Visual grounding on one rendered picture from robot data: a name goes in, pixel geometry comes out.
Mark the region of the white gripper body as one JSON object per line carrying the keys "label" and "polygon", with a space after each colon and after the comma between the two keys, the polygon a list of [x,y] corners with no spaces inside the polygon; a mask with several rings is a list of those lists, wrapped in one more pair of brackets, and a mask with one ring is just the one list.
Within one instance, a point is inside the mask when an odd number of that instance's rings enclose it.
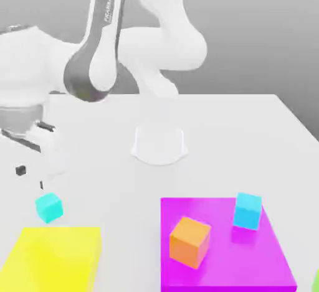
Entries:
{"label": "white gripper body", "polygon": [[17,146],[35,175],[57,177],[65,173],[63,149],[55,128],[32,128],[24,136],[1,130],[1,136]]}

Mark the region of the small teal cube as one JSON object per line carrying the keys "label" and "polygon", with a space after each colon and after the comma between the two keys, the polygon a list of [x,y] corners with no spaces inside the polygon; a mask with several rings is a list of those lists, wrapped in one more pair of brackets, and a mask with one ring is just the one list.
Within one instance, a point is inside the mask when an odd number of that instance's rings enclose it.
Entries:
{"label": "small teal cube", "polygon": [[35,200],[38,216],[46,223],[58,219],[64,214],[61,199],[53,192]]}

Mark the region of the small orange cube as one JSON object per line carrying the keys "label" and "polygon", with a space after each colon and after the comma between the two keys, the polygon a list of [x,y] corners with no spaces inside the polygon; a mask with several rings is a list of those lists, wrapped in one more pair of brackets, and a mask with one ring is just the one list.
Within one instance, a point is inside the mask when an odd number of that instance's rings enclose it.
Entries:
{"label": "small orange cube", "polygon": [[169,235],[169,257],[198,269],[209,250],[211,226],[182,217]]}

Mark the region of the small blue cube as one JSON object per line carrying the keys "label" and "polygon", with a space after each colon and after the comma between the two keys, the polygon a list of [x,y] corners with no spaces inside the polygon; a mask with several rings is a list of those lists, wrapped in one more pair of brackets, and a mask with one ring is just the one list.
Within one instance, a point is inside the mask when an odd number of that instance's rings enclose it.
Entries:
{"label": "small blue cube", "polygon": [[262,198],[239,192],[236,197],[233,226],[258,230],[262,212]]}

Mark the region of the large yellow box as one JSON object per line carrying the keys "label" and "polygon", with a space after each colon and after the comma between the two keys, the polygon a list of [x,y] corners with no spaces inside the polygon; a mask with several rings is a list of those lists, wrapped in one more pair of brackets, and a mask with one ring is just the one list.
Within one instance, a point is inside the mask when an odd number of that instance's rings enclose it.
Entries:
{"label": "large yellow box", "polygon": [[0,270],[0,292],[93,292],[99,227],[25,227]]}

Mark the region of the large magenta box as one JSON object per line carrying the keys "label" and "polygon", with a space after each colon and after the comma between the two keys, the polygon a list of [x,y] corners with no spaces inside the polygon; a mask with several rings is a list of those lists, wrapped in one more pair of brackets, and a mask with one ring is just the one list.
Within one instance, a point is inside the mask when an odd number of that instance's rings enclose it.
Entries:
{"label": "large magenta box", "polygon": [[[235,198],[161,199],[161,292],[296,292],[297,284],[267,214],[257,231],[233,227]],[[212,227],[195,270],[169,257],[169,235],[182,217]]]}

